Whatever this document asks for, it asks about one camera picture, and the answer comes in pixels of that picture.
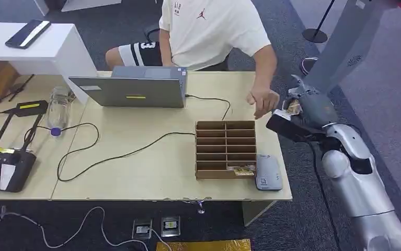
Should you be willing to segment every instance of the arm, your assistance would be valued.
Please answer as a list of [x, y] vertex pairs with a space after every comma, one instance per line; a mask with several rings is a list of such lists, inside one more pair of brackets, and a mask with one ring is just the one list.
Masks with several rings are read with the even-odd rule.
[[171, 46], [169, 45], [169, 32], [164, 29], [160, 29], [159, 33], [160, 42], [160, 54], [162, 55], [162, 65], [163, 66], [173, 66], [171, 56]]
[[271, 45], [258, 50], [253, 58], [256, 61], [256, 78], [247, 96], [247, 101], [250, 105], [256, 103], [254, 117], [259, 119], [275, 108], [279, 102], [279, 94], [270, 88], [277, 68], [277, 58]]
[[228, 42], [256, 61], [256, 78], [246, 99], [250, 105], [256, 104], [254, 118], [259, 119], [279, 102], [279, 94], [270, 88], [277, 67], [276, 54], [250, 0], [239, 1], [231, 11]]

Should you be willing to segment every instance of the cardboard compartment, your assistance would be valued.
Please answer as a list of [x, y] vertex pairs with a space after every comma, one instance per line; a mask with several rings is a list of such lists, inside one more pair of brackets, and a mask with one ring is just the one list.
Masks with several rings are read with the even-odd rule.
[[227, 145], [226, 152], [227, 153], [255, 153], [256, 146], [255, 145]]
[[254, 129], [242, 130], [226, 130], [227, 138], [255, 138], [256, 131]]
[[228, 161], [256, 161], [256, 153], [227, 154]]
[[[254, 121], [197, 122], [196, 178], [254, 178], [256, 153]], [[242, 175], [234, 168], [248, 168], [254, 175]]]
[[225, 145], [198, 145], [197, 153], [226, 153]]
[[226, 161], [226, 154], [224, 153], [197, 153], [196, 157], [198, 161]]
[[226, 170], [226, 162], [197, 161], [197, 170]]
[[197, 138], [197, 145], [226, 145], [224, 138]]
[[196, 130], [198, 138], [224, 138], [225, 130]]
[[225, 130], [224, 121], [199, 121], [196, 130]]
[[228, 161], [226, 162], [226, 169], [232, 168], [251, 168], [256, 166], [256, 161]]
[[254, 121], [227, 121], [226, 129], [254, 129]]
[[226, 145], [256, 145], [256, 138], [227, 138]]

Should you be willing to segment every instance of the yellow mat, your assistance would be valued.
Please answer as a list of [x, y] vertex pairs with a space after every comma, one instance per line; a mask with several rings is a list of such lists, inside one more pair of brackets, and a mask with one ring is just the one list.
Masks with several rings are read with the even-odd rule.
[[[168, 242], [173, 251], [251, 251], [249, 239], [233, 239], [216, 242]], [[157, 243], [156, 251], [169, 251], [161, 242]]]

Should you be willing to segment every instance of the black phone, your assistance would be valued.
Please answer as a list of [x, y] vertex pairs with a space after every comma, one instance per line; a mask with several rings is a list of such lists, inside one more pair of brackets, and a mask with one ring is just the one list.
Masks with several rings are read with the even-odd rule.
[[51, 22], [42, 20], [31, 20], [12, 36], [5, 45], [12, 48], [28, 48], [49, 26]]

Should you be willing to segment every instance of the logo on t-shirt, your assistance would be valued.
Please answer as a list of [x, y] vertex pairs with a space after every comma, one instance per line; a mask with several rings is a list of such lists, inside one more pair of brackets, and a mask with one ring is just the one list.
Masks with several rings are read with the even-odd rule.
[[204, 20], [206, 20], [205, 16], [203, 15], [205, 13], [205, 8], [202, 10], [202, 12], [199, 14], [199, 16], [197, 17], [197, 19], [203, 17]]
[[179, 1], [176, 1], [174, 3], [174, 14], [179, 15], [180, 14], [180, 8], [182, 8], [182, 4], [179, 3]]

